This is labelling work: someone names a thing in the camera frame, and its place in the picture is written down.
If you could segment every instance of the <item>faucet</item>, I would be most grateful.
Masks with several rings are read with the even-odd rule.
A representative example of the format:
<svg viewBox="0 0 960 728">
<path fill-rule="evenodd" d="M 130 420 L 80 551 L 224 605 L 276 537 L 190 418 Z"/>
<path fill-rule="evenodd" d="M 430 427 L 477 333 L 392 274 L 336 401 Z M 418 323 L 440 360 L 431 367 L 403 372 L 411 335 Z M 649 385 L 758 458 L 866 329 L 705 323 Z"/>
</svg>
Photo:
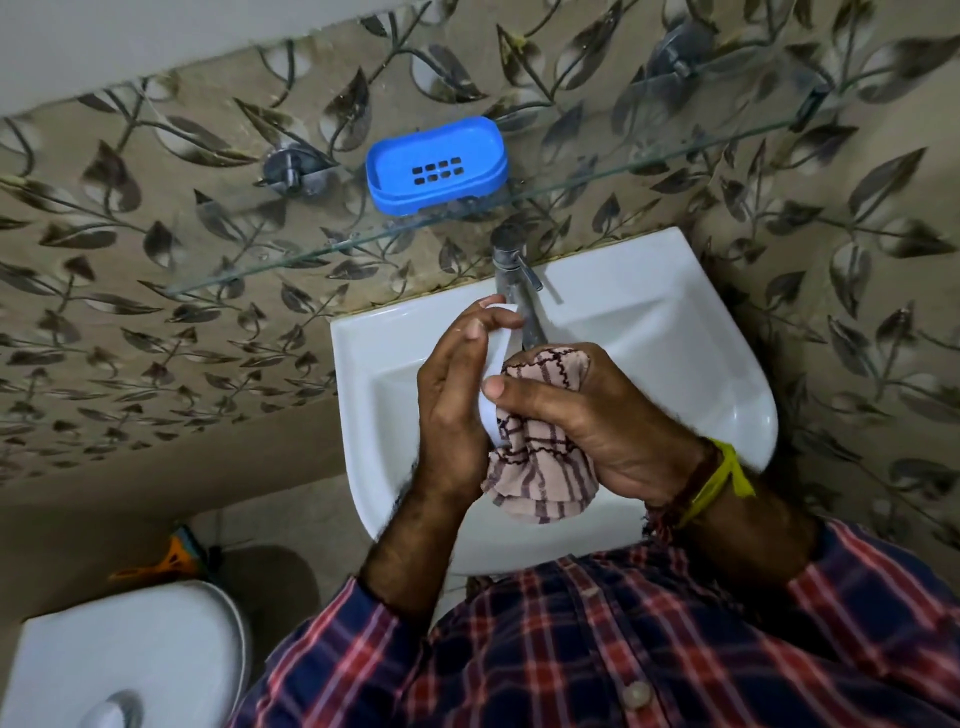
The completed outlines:
<svg viewBox="0 0 960 728">
<path fill-rule="evenodd" d="M 516 304 L 516 312 L 523 317 L 523 350 L 546 344 L 543 326 L 534 308 L 534 298 L 530 289 L 543 290 L 543 281 L 534 273 L 524 256 L 524 245 L 513 238 L 497 240 L 493 243 L 493 269 L 496 280 L 496 292 L 506 297 L 507 303 Z"/>
</svg>

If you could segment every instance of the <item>towel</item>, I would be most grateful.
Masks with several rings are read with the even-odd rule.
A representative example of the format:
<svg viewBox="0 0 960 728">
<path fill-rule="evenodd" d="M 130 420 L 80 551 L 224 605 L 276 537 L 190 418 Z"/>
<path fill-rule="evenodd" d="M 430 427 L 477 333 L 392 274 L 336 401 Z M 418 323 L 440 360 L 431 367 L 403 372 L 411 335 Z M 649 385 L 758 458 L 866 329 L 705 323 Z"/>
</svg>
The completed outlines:
<svg viewBox="0 0 960 728">
<path fill-rule="evenodd" d="M 503 368 L 506 376 L 538 379 L 579 391 L 590 359 L 570 347 L 547 349 L 529 364 Z M 490 453 L 484 493 L 524 521 L 550 523 L 583 513 L 600 487 L 593 461 L 556 425 L 496 410 L 507 442 Z"/>
</svg>

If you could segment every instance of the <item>toilet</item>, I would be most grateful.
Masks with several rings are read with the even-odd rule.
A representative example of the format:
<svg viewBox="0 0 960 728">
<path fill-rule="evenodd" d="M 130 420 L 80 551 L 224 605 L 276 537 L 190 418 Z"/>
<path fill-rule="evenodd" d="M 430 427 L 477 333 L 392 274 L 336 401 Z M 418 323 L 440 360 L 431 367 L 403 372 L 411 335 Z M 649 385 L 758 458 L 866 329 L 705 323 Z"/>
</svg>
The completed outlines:
<svg viewBox="0 0 960 728">
<path fill-rule="evenodd" d="M 0 728 L 221 728 L 251 670 L 223 590 L 181 581 L 24 622 Z"/>
</svg>

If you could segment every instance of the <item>floor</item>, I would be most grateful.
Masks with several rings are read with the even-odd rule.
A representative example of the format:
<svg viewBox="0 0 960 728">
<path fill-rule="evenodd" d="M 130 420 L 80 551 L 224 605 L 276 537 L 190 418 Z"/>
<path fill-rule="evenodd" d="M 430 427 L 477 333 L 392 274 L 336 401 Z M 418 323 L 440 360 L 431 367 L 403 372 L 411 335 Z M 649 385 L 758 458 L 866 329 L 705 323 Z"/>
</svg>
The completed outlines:
<svg viewBox="0 0 960 728">
<path fill-rule="evenodd" d="M 371 538 L 345 474 L 195 516 L 201 544 L 223 549 L 219 578 L 251 625 L 254 677 L 274 646 L 317 614 L 363 564 Z M 449 576 L 434 619 L 466 595 Z"/>
</svg>

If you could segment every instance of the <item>plaid shirt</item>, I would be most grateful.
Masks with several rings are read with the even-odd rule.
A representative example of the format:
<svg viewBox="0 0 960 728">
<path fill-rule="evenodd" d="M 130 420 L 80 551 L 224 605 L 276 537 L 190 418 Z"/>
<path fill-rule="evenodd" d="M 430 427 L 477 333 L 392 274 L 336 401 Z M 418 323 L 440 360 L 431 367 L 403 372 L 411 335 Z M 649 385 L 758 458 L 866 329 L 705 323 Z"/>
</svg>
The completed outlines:
<svg viewBox="0 0 960 728">
<path fill-rule="evenodd" d="M 350 579 L 230 726 L 960 725 L 960 612 L 913 555 L 829 522 L 761 622 L 694 571 L 658 539 L 564 558 L 426 642 Z"/>
</svg>

